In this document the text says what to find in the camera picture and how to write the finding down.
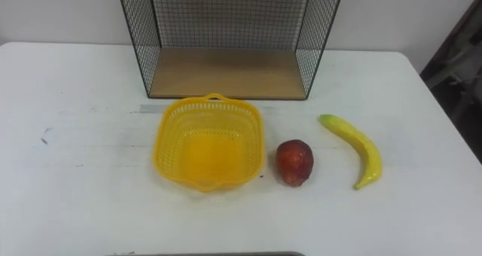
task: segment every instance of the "white table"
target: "white table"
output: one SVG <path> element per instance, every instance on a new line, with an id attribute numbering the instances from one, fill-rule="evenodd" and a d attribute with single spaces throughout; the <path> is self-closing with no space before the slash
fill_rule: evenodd
<path id="1" fill-rule="evenodd" d="M 288 139 L 313 148 L 296 189 L 271 166 L 227 193 L 162 179 L 150 157 L 171 102 L 146 98 L 130 46 L 0 47 L 0 255 L 482 252 L 482 166 L 399 53 L 328 51 L 307 101 L 252 101 L 269 158 Z M 352 189 L 358 155 L 323 113 L 375 141 L 377 183 Z"/>

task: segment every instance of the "apple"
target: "apple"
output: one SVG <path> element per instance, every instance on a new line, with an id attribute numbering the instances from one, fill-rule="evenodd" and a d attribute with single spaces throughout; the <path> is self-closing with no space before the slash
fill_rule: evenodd
<path id="1" fill-rule="evenodd" d="M 283 142 L 276 150 L 276 167 L 286 184 L 301 186 L 313 170 L 311 148 L 300 139 Z"/>

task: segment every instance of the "dark object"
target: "dark object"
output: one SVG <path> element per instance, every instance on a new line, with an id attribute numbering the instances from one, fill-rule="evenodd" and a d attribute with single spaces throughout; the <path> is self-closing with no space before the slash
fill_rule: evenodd
<path id="1" fill-rule="evenodd" d="M 137 254 L 137 256 L 304 256 L 298 252 L 241 252 L 241 253 L 190 253 L 190 254 Z"/>
<path id="2" fill-rule="evenodd" d="M 282 143 L 276 150 L 276 167 L 286 184 L 301 186 L 313 170 L 311 148 L 299 139 Z"/>
<path id="3" fill-rule="evenodd" d="M 340 0 L 120 0 L 151 98 L 306 99 Z"/>

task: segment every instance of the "yellow banana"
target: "yellow banana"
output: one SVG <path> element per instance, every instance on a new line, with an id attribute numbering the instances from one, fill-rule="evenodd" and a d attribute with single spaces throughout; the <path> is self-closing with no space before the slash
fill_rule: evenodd
<path id="1" fill-rule="evenodd" d="M 331 114 L 319 116 L 319 122 L 332 133 L 348 142 L 360 155 L 365 171 L 355 184 L 358 190 L 367 184 L 376 181 L 382 175 L 382 158 L 377 146 L 362 132 L 358 131 L 352 124 L 344 119 Z"/>

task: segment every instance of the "wooden shelf board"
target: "wooden shelf board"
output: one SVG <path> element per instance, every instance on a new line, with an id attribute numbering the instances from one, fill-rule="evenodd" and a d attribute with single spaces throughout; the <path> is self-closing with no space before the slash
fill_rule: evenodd
<path id="1" fill-rule="evenodd" d="M 162 48 L 151 98 L 305 99 L 291 50 Z"/>

